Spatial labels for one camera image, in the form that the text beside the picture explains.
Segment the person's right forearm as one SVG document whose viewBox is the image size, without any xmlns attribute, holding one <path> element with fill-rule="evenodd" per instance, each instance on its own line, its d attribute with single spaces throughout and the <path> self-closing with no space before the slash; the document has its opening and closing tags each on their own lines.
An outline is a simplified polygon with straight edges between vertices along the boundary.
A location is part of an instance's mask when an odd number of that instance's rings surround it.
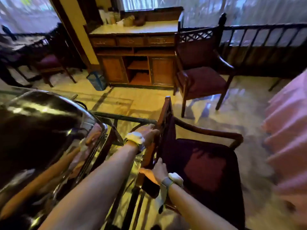
<svg viewBox="0 0 307 230">
<path fill-rule="evenodd" d="M 178 212 L 190 225 L 191 230 L 238 230 L 177 184 L 170 185 L 168 195 Z"/>
</svg>

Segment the steel chafing dish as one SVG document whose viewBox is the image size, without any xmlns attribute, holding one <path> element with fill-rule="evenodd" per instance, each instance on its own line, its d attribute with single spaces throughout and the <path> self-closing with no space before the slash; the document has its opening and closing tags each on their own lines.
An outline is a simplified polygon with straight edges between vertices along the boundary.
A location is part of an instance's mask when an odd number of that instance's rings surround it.
<svg viewBox="0 0 307 230">
<path fill-rule="evenodd" d="M 107 130 L 84 104 L 48 91 L 0 102 L 0 230 L 37 230 Z"/>
</svg>

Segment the wooden sideboard cabinet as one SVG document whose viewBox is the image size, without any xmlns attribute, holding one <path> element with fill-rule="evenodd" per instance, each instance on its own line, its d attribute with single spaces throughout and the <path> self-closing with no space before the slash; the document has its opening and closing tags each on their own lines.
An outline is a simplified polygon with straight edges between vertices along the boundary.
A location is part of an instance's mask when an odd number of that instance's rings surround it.
<svg viewBox="0 0 307 230">
<path fill-rule="evenodd" d="M 146 15 L 146 23 L 124 27 L 91 20 L 83 26 L 106 81 L 113 86 L 173 88 L 175 34 L 183 26 L 184 8 L 120 11 L 121 19 L 130 15 Z"/>
</svg>

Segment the person's left forearm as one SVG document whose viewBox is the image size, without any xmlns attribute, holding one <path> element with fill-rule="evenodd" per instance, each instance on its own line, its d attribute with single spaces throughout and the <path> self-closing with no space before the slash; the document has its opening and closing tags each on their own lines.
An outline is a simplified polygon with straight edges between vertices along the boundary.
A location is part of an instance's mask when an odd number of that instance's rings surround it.
<svg viewBox="0 0 307 230">
<path fill-rule="evenodd" d="M 122 183 L 129 176 L 138 152 L 138 145 L 127 141 L 73 188 L 38 230 L 98 230 Z"/>
</svg>

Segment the dark wooden railing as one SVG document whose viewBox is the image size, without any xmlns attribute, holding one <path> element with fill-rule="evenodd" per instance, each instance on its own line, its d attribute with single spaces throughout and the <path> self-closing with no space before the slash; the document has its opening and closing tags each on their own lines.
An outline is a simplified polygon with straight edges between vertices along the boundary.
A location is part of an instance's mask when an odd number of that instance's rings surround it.
<svg viewBox="0 0 307 230">
<path fill-rule="evenodd" d="M 217 54 L 237 75 L 294 78 L 307 67 L 307 23 L 230 25 L 182 28 L 175 42 L 204 39 L 205 59 L 217 72 L 229 75 Z"/>
</svg>

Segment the brown wooden bowl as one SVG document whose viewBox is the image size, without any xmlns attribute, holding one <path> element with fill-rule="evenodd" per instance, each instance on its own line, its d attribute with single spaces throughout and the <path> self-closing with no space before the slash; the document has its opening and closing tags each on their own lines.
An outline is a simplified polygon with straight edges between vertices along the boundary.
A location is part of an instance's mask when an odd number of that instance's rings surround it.
<svg viewBox="0 0 307 230">
<path fill-rule="evenodd" d="M 135 15 L 133 20 L 133 26 L 140 27 L 146 23 L 146 15 Z"/>
</svg>

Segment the white cup holder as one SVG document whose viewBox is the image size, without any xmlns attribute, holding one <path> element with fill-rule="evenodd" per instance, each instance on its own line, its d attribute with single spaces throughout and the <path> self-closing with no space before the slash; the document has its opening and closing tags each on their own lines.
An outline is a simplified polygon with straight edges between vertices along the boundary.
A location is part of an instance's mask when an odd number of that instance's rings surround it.
<svg viewBox="0 0 307 230">
<path fill-rule="evenodd" d="M 121 21 L 120 12 L 117 8 L 109 7 L 106 11 L 98 8 L 103 25 L 113 25 Z"/>
</svg>

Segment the person's right hand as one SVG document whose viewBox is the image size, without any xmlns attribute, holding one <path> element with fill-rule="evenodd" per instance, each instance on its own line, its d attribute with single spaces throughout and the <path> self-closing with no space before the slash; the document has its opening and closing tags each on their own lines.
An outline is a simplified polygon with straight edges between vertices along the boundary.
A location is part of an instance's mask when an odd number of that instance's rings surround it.
<svg viewBox="0 0 307 230">
<path fill-rule="evenodd" d="M 162 181 L 165 178 L 168 178 L 168 171 L 166 168 L 166 164 L 163 163 L 162 158 L 158 159 L 152 171 L 154 173 L 156 180 L 159 182 L 159 185 L 161 185 Z"/>
</svg>

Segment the glass table black frame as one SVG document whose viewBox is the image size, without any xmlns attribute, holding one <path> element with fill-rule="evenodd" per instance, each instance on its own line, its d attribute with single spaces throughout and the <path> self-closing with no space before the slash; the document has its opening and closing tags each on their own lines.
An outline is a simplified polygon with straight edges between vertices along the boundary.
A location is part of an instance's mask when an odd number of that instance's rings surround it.
<svg viewBox="0 0 307 230">
<path fill-rule="evenodd" d="M 98 140 L 98 145 L 90 153 L 90 158 L 85 161 L 71 188 L 76 187 L 83 179 L 93 172 L 103 162 L 107 161 L 124 144 L 127 133 L 137 130 L 146 124 L 156 124 L 154 119 L 139 116 L 127 116 L 98 110 L 90 110 L 101 123 L 107 126 L 107 133 Z M 129 174 L 123 180 L 116 196 L 113 196 L 106 216 L 93 230 L 135 230 L 139 220 L 141 207 L 146 196 L 141 188 L 142 174 L 139 170 L 145 162 L 147 153 L 151 148 L 137 155 L 130 166 Z"/>
</svg>

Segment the person's left hand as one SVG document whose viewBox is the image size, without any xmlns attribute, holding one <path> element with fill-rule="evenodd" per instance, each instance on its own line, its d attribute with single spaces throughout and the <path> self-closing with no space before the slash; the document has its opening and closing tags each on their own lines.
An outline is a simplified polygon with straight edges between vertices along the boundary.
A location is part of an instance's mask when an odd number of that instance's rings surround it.
<svg viewBox="0 0 307 230">
<path fill-rule="evenodd" d="M 145 139 L 144 146 L 146 148 L 149 147 L 153 143 L 155 137 L 160 134 L 159 129 L 157 129 L 152 123 L 140 126 L 135 130 L 135 132 L 140 133 Z"/>
</svg>

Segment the dark table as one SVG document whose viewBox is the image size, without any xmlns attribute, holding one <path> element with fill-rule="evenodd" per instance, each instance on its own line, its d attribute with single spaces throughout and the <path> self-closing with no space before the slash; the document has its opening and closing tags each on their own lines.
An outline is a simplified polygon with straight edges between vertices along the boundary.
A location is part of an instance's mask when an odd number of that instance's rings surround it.
<svg viewBox="0 0 307 230">
<path fill-rule="evenodd" d="M 30 65 L 30 48 L 44 43 L 45 34 L 29 33 L 29 34 L 14 34 L 10 29 L 4 25 L 0 25 L 3 34 L 0 33 L 0 71 L 4 71 L 7 75 L 0 75 L 6 84 L 10 86 L 17 86 L 21 88 L 31 88 L 32 82 L 41 79 L 40 75 L 35 75 L 27 78 L 25 74 L 19 69 L 21 66 L 26 66 L 30 72 L 33 72 Z M 17 82 L 10 74 L 10 70 L 14 69 L 25 81 L 26 85 Z"/>
</svg>

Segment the pink tablecloth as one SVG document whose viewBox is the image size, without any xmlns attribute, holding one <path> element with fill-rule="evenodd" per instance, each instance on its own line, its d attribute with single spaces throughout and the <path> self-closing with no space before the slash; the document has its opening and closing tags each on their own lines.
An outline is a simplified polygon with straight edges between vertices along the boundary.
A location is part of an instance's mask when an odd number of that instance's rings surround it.
<svg viewBox="0 0 307 230">
<path fill-rule="evenodd" d="M 267 163 L 277 174 L 273 190 L 307 227 L 307 68 L 268 101 L 263 129 L 272 152 Z"/>
</svg>

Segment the white wrist tracker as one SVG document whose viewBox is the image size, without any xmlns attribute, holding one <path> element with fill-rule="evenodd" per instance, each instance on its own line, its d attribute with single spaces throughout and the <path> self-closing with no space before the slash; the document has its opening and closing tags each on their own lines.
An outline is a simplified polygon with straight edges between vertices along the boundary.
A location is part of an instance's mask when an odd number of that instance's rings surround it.
<svg viewBox="0 0 307 230">
<path fill-rule="evenodd" d="M 134 142 L 138 146 L 138 153 L 137 154 L 140 154 L 146 148 L 145 147 L 145 139 L 140 132 L 133 131 L 133 132 L 128 133 L 125 136 L 124 144 L 126 144 L 128 141 Z"/>
<path fill-rule="evenodd" d="M 182 189 L 184 188 L 183 179 L 177 173 L 169 173 L 168 178 L 162 181 L 159 194 L 155 198 L 155 205 L 158 210 L 158 214 L 161 214 L 164 209 L 176 210 L 175 205 L 171 202 L 168 195 L 169 187 L 172 184 L 176 184 Z"/>
</svg>

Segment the blue waste bin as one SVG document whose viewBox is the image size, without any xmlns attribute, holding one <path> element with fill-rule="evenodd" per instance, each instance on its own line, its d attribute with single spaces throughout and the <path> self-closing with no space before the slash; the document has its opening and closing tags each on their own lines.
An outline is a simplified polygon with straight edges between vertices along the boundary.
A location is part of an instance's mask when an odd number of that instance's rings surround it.
<svg viewBox="0 0 307 230">
<path fill-rule="evenodd" d="M 90 72 L 86 79 L 97 91 L 104 91 L 107 88 L 107 82 L 105 81 L 104 76 L 98 71 Z"/>
</svg>

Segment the sheer white curtain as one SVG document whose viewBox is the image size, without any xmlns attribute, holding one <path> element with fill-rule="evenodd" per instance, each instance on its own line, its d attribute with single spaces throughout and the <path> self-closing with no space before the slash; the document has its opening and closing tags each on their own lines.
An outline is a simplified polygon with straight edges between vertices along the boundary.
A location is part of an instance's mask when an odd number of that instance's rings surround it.
<svg viewBox="0 0 307 230">
<path fill-rule="evenodd" d="M 120 10 L 183 7 L 184 28 L 307 23 L 307 0 L 117 0 Z"/>
</svg>

